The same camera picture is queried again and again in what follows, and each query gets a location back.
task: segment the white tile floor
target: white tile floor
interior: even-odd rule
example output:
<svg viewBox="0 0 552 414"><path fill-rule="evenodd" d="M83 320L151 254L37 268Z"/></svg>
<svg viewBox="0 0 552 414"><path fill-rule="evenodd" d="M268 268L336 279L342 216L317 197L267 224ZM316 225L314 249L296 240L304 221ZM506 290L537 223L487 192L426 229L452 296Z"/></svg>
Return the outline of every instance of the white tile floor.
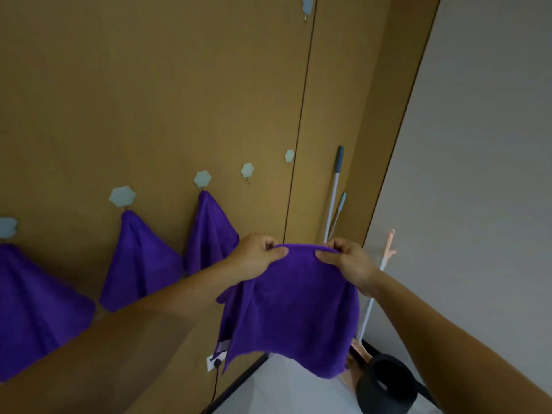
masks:
<svg viewBox="0 0 552 414"><path fill-rule="evenodd" d="M277 354L228 398L215 414L362 414L339 378L321 379ZM409 414L440 413L418 397Z"/></svg>

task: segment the hanging purple towel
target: hanging purple towel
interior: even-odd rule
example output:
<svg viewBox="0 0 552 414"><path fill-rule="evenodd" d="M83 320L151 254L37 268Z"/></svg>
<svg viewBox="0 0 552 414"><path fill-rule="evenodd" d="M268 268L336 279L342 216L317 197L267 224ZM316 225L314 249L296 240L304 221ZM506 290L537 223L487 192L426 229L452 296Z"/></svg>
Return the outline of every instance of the hanging purple towel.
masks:
<svg viewBox="0 0 552 414"><path fill-rule="evenodd" d="M182 257L136 215L121 216L121 233L101 292L100 302L117 311L176 283L183 275Z"/></svg>
<svg viewBox="0 0 552 414"><path fill-rule="evenodd" d="M94 303L0 244L0 382L84 331Z"/></svg>
<svg viewBox="0 0 552 414"><path fill-rule="evenodd" d="M227 257L239 237L212 196L203 191L185 261L190 274ZM288 255L256 279L223 292L215 354L228 350L228 367L238 355L282 354L315 375L334 377L345 366L358 324L358 292L339 270L321 263L321 246L286 244Z"/></svg>

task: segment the person's right arm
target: person's right arm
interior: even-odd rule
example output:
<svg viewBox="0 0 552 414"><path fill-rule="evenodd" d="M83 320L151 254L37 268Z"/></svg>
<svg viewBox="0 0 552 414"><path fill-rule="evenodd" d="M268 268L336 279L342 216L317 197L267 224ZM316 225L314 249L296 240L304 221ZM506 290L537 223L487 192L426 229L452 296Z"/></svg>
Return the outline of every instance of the person's right arm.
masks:
<svg viewBox="0 0 552 414"><path fill-rule="evenodd" d="M336 238L327 245L342 253L316 256L376 300L444 413L552 413L548 394L380 271L359 244Z"/></svg>

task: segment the black trash bin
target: black trash bin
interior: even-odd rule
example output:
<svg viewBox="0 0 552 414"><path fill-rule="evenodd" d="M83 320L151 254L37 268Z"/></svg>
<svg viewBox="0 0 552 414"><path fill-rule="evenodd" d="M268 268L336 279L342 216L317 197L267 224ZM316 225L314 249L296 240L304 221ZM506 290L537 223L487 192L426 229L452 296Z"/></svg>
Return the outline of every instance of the black trash bin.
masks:
<svg viewBox="0 0 552 414"><path fill-rule="evenodd" d="M418 396L412 372L388 354L372 357L356 388L364 414L406 414Z"/></svg>

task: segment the person's left arm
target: person's left arm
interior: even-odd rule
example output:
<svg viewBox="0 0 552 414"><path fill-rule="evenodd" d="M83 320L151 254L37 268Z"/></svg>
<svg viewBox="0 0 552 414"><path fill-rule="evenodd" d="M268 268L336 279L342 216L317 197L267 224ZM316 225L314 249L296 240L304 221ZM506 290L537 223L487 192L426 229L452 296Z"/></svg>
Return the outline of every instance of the person's left arm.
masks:
<svg viewBox="0 0 552 414"><path fill-rule="evenodd" d="M0 386L3 413L120 413L159 376L216 297L287 255L250 234L225 260L109 314Z"/></svg>

